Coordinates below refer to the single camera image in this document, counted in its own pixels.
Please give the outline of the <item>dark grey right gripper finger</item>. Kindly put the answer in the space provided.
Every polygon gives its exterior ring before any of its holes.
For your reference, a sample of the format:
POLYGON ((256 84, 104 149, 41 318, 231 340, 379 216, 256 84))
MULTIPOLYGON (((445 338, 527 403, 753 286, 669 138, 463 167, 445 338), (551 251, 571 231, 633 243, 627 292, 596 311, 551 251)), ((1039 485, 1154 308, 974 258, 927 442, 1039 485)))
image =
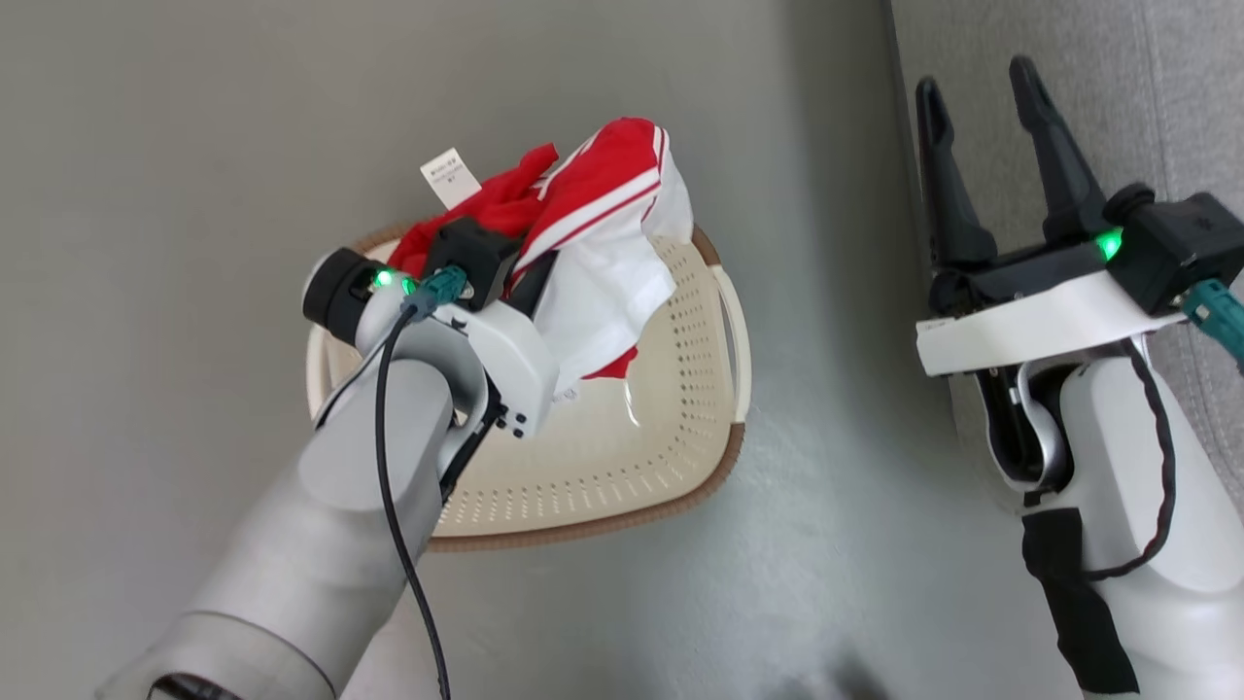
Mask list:
POLYGON ((1015 108, 1037 159, 1046 201, 1042 234, 1046 242, 1070 245, 1110 228, 1106 196, 1084 150, 1060 114, 1039 71, 1026 53, 1009 65, 1015 108))
POLYGON ((990 264, 998 256, 996 242, 982 226, 952 153, 955 133, 950 111, 933 77, 916 85, 916 128, 933 264, 955 269, 990 264))

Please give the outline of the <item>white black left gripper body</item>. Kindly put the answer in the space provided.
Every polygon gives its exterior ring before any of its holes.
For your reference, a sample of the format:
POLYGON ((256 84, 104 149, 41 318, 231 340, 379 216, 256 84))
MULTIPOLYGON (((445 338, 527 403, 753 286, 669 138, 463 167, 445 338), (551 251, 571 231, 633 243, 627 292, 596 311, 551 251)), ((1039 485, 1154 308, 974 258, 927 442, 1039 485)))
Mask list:
POLYGON ((466 336, 471 354, 498 390, 494 421, 520 441, 545 425, 560 375, 560 364, 534 323, 556 260, 555 252, 545 254, 520 276, 509 297, 481 310, 450 305, 439 311, 439 322, 466 336))

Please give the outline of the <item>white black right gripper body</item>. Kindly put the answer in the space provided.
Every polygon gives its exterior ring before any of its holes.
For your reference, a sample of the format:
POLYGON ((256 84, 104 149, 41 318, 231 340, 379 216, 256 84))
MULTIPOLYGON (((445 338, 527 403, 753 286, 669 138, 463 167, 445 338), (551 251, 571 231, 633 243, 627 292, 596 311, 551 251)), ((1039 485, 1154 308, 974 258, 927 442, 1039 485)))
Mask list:
POLYGON ((1085 242, 1040 260, 1045 267, 1075 271, 1051 288, 991 305, 960 318, 916 325, 916 352, 926 375, 958 375, 1076 353, 1186 322, 1181 311, 1147 315, 1106 271, 1106 244, 1085 242))

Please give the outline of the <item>red and white jersey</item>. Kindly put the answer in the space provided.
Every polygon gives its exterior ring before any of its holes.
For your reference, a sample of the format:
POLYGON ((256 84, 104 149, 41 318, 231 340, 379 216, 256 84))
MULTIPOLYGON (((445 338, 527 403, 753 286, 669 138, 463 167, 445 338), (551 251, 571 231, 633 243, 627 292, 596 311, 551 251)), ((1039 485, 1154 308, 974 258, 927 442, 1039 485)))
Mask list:
POLYGON ((578 380, 624 377, 644 325, 675 291, 656 242, 685 245, 694 230, 671 133, 621 117, 569 155, 540 145, 484 182, 457 150, 422 172, 445 213, 409 228, 388 264, 420 276, 432 236, 459 218, 519 239, 516 274, 555 254, 535 328, 559 362, 557 393, 578 380))

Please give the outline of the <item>grey fabric sofa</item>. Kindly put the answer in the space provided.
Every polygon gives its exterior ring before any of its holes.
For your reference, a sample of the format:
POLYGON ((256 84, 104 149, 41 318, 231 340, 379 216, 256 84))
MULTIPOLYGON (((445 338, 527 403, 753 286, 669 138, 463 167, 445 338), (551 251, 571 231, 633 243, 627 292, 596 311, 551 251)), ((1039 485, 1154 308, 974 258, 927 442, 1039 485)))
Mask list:
POLYGON ((1135 182, 1168 200, 1208 191, 1244 221, 1244 0, 887 2, 924 279, 923 77, 945 97, 955 162, 999 251, 1042 240, 1045 198, 1009 80, 1015 53, 1033 58, 1103 193, 1135 182))

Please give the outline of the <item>cream perforated laundry basket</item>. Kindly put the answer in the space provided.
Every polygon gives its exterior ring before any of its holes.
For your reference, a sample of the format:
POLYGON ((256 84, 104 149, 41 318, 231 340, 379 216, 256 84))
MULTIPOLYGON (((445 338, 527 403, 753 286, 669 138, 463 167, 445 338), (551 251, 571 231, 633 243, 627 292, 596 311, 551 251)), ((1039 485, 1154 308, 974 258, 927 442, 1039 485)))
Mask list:
MULTIPOLYGON (((398 233, 352 245, 383 261, 398 233)), ((520 441, 491 426, 442 509, 435 552, 586 538, 702 504, 741 453, 751 366, 741 302, 715 247, 659 242, 675 281, 622 378, 587 380, 555 398, 542 429, 520 441)), ((313 420, 363 362, 360 349, 313 331, 306 356, 313 420)))

